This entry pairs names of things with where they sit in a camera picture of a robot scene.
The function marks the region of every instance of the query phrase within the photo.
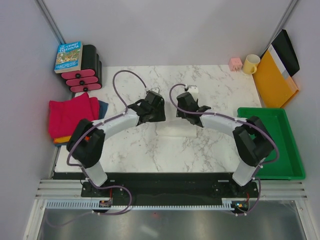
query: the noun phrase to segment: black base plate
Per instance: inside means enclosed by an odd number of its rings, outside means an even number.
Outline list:
[[[107,176],[103,187],[128,188],[133,197],[132,206],[221,205],[222,198],[245,200],[247,193],[251,198],[258,196],[255,182],[239,187],[232,180],[232,173],[107,173]],[[110,190],[98,190],[84,182],[81,197],[109,198]],[[129,195],[113,188],[112,200],[114,206],[125,206]]]

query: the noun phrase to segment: white wall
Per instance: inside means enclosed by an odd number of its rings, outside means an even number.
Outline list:
[[[43,0],[104,66],[216,65],[261,54],[290,0]]]
[[[20,240],[52,164],[49,100],[70,93],[53,73],[59,44],[34,0],[2,1],[0,33],[0,238]]]
[[[305,189],[320,228],[320,1],[302,0],[285,29],[300,64],[300,92],[285,108],[306,171]]]

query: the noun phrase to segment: stack of towels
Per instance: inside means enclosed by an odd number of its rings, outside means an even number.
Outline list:
[[[89,97],[85,92],[68,101],[49,102],[48,132],[56,146],[66,145],[82,119],[89,121],[103,119],[108,103]]]

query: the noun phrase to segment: small pink block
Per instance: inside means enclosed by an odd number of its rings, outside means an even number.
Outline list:
[[[230,71],[235,72],[239,71],[242,68],[242,62],[239,57],[233,57],[229,61]]]

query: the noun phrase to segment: black folder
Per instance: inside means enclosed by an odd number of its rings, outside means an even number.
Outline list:
[[[287,31],[282,29],[271,44],[278,54],[279,58],[281,59],[289,75],[291,77],[295,75],[296,72],[300,70],[300,67]]]

